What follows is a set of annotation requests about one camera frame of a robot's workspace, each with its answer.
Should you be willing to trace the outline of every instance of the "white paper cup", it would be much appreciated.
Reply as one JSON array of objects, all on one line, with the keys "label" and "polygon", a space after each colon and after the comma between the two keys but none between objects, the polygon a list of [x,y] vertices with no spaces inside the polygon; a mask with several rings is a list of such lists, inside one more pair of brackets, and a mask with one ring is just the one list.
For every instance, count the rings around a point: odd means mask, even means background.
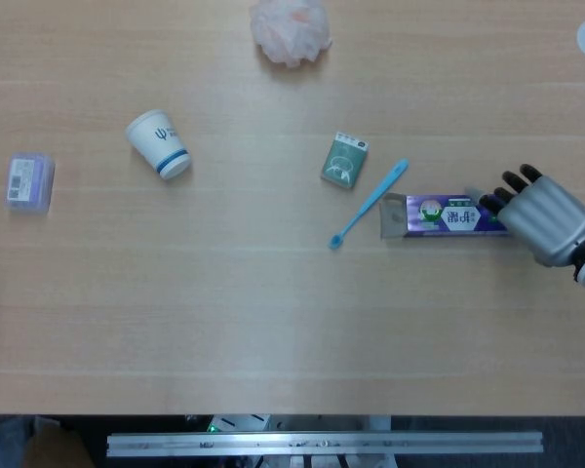
[{"label": "white paper cup", "polygon": [[126,138],[164,180],[177,176],[191,164],[191,155],[163,110],[150,110],[136,117],[126,129]]}]

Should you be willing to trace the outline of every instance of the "robot finger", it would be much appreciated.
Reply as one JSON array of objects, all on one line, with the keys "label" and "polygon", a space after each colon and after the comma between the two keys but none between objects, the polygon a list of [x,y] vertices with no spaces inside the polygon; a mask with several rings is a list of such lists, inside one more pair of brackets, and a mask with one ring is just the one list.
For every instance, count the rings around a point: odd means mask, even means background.
[{"label": "robot finger", "polygon": [[495,215],[498,215],[503,208],[502,203],[500,203],[494,196],[492,195],[484,195],[479,200],[479,204],[484,207],[489,212],[492,212]]},{"label": "robot finger", "polygon": [[511,173],[509,171],[505,171],[503,173],[503,180],[507,182],[507,184],[516,190],[518,193],[522,192],[524,189],[528,187],[528,184],[523,181],[519,176]]},{"label": "robot finger", "polygon": [[542,177],[542,173],[534,168],[531,164],[522,164],[520,166],[520,172],[525,176],[531,183]]},{"label": "robot finger", "polygon": [[502,187],[498,187],[496,190],[494,190],[494,195],[496,195],[505,203],[511,202],[512,198],[514,198],[514,195],[510,193],[509,190],[505,190]]}]

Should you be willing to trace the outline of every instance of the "toothbrush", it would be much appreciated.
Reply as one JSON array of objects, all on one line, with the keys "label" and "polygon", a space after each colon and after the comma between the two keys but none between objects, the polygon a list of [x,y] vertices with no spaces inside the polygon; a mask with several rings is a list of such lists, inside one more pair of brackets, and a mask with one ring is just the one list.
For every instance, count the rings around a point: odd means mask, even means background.
[{"label": "toothbrush", "polygon": [[349,221],[349,223],[344,226],[344,229],[340,231],[339,234],[334,235],[330,240],[330,249],[335,250],[342,245],[344,242],[344,236],[349,232],[355,223],[360,220],[362,216],[364,216],[367,211],[377,203],[377,200],[381,198],[381,196],[388,191],[388,189],[396,182],[399,177],[406,171],[408,166],[410,165],[410,161],[407,159],[402,159],[399,161],[394,168],[390,170],[388,175],[383,178],[383,180],[377,185],[377,187],[373,190],[372,194],[369,196],[364,205],[360,208],[353,219]]}]

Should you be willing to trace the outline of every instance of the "small green box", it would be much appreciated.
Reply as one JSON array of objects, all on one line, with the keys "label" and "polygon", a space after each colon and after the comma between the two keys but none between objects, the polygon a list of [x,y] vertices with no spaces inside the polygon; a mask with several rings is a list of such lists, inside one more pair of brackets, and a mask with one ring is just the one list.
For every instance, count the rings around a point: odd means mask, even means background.
[{"label": "small green box", "polygon": [[338,132],[323,165],[321,177],[341,187],[353,188],[368,152],[368,143]]}]

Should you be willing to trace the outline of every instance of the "wooden table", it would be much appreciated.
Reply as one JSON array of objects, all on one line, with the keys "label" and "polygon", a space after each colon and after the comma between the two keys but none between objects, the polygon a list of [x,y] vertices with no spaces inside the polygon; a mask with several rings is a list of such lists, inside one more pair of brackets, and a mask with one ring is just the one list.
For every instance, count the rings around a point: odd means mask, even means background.
[{"label": "wooden table", "polygon": [[[333,46],[272,66],[250,0],[0,0],[0,411],[585,414],[585,292],[510,239],[386,244],[404,193],[530,162],[585,202],[585,1],[327,1]],[[162,181],[124,128],[167,109]],[[351,192],[334,133],[370,142]],[[9,157],[56,160],[47,216]]]}]

